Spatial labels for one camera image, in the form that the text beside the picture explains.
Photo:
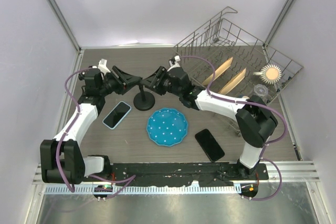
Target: smartphone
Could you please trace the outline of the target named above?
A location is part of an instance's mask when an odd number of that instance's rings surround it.
[[[103,124],[105,124],[111,130],[114,130],[118,124],[130,113],[131,106],[125,102],[119,102],[117,106],[104,118]]]
[[[225,153],[223,149],[208,129],[198,132],[195,138],[211,162],[215,162],[224,157]]]

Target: black stand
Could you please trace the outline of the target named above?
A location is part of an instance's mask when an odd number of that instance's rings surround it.
[[[140,93],[136,94],[133,100],[134,107],[140,111],[147,111],[153,108],[155,97],[147,91],[143,91],[143,85],[139,85]]]

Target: gray floor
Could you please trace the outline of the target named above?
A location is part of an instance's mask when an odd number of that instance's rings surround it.
[[[167,61],[174,55],[172,48],[132,48],[132,49],[97,49],[86,50],[82,68],[96,65],[101,58],[108,60],[108,67],[116,65],[130,74],[147,77],[160,65],[167,67]],[[82,82],[77,81],[75,97],[81,94]],[[231,126],[223,121],[220,115],[196,111],[184,107],[178,98],[171,94],[154,95],[156,104],[149,111],[141,112],[133,106],[133,97],[138,93],[135,87],[124,96],[112,94],[106,97],[106,104],[100,116],[91,125],[81,143],[83,156],[105,154],[112,162],[207,162],[208,158],[196,142],[194,135],[208,128],[225,152],[220,161],[236,161],[244,146],[244,140],[236,136]],[[132,111],[115,130],[102,124],[103,118],[119,102],[125,101],[132,106]],[[188,120],[188,135],[173,147],[158,146],[152,142],[145,130],[149,116],[161,108],[175,108],[185,114]],[[278,100],[271,107],[281,111]],[[281,122],[272,139],[281,135]],[[296,155],[289,135],[266,150],[264,157],[275,161],[294,161]]]
[[[260,184],[257,197],[270,195],[276,187]],[[45,195],[37,223],[315,224],[318,220],[306,183],[284,183],[275,198],[261,202],[242,200],[237,194],[121,195],[101,202],[92,195]]]

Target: metal wire rack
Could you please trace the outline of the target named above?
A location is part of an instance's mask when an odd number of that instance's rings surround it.
[[[250,97],[257,94],[266,104],[269,104],[303,66],[230,22],[224,17],[228,13],[235,14],[238,11],[231,7],[225,7],[176,44],[174,51],[180,56],[203,57],[209,60],[215,68],[233,57],[231,66],[214,81],[211,90],[218,92],[235,75],[246,69],[244,79],[227,95]],[[254,72],[259,72],[269,63],[277,65],[282,71],[281,79],[276,85],[265,84],[259,76],[253,75]],[[198,84],[201,84],[212,74],[212,68],[200,60],[184,58],[181,64],[188,75]]]

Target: white smartphone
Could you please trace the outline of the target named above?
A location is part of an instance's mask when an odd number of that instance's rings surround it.
[[[103,124],[106,127],[114,130],[119,123],[127,116],[131,111],[131,106],[129,106],[125,102],[119,102],[117,106],[113,108],[113,110],[104,118]]]

